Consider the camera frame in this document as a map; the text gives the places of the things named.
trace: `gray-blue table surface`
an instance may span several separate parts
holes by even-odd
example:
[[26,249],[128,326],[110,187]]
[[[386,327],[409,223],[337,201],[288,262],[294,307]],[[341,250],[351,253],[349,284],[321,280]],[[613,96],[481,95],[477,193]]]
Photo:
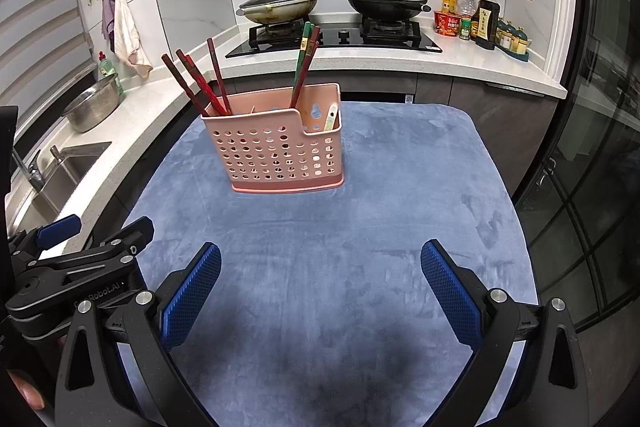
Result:
[[129,217],[155,225],[138,256],[150,289],[205,241],[220,247],[220,278],[172,357],[222,427],[421,426],[471,354],[420,269],[429,239],[485,286],[537,302],[518,218],[464,112],[344,102],[342,143],[342,187],[239,194],[198,118]]

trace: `towel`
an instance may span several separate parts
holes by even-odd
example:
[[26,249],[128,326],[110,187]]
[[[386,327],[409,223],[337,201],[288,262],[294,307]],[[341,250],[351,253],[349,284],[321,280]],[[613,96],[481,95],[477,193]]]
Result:
[[113,27],[114,52],[127,66],[136,70],[142,78],[148,78],[154,67],[146,58],[140,44],[136,23],[127,5],[127,0],[116,0]]
[[114,53],[113,26],[115,23],[116,0],[102,0],[102,36]]

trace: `plastic basket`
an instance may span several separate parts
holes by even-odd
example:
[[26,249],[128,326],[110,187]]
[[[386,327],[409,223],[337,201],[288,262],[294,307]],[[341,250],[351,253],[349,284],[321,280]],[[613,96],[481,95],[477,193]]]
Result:
[[[233,190],[278,194],[342,185],[340,86],[303,86],[296,109],[288,108],[291,92],[282,87],[232,94],[234,116],[201,117]],[[334,103],[334,128],[324,131]]]

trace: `gas stove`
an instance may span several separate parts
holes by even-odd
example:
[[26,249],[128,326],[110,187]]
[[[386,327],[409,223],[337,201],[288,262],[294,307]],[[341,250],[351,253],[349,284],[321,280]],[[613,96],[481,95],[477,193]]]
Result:
[[[300,19],[292,23],[249,28],[249,39],[226,55],[226,58],[300,48]],[[320,46],[324,48],[394,48],[442,53],[442,49],[420,31],[416,21],[383,22],[363,18],[361,23],[322,24]]]

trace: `green chopstick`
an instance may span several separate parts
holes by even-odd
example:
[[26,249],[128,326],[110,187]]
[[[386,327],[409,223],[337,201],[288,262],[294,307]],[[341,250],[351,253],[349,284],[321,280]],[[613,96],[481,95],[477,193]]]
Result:
[[300,41],[300,52],[298,53],[298,65],[296,66],[296,76],[293,77],[293,89],[296,90],[296,84],[298,83],[298,77],[300,76],[300,68],[302,67],[302,60],[305,58],[306,42],[311,35],[311,31],[314,25],[310,22],[305,22],[305,27],[302,29],[302,40]]

